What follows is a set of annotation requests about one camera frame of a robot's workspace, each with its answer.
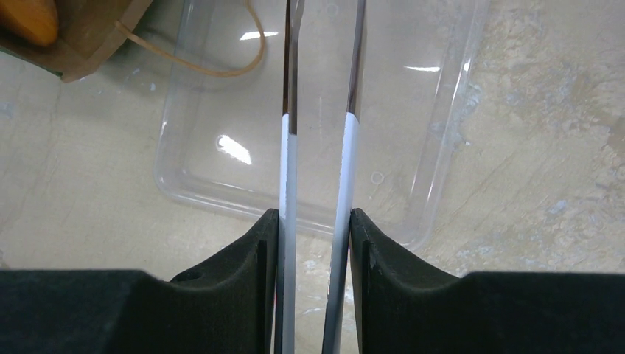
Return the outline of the metal tongs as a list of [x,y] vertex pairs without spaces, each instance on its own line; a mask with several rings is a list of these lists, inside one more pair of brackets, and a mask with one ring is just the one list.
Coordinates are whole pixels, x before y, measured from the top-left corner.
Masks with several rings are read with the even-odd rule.
[[[298,42],[304,13],[303,1],[287,1],[284,31],[282,131],[279,165],[279,222],[276,269],[275,353],[295,348],[297,148],[298,148]],[[327,304],[324,317],[323,353],[339,353],[349,250],[349,222],[355,190],[357,141],[360,130],[358,86],[366,42],[366,1],[357,3],[355,36],[343,132],[341,170]]]

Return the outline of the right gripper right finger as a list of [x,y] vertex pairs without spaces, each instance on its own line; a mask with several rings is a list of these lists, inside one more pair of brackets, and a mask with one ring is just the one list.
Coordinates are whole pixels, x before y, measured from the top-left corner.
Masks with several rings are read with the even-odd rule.
[[456,277],[350,216],[361,353],[622,353],[621,274],[478,271]]

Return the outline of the green paper bag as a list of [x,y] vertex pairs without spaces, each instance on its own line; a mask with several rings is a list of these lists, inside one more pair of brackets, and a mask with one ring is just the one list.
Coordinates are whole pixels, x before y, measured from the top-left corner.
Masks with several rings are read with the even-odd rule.
[[94,73],[128,39],[150,6],[146,0],[54,1],[57,40],[37,46],[1,26],[1,50],[71,82]]

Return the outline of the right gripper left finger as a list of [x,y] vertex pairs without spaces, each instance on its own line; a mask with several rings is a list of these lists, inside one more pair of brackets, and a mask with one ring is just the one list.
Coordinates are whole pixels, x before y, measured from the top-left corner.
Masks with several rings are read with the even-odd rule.
[[169,281],[139,270],[3,270],[3,353],[268,353],[279,216]]

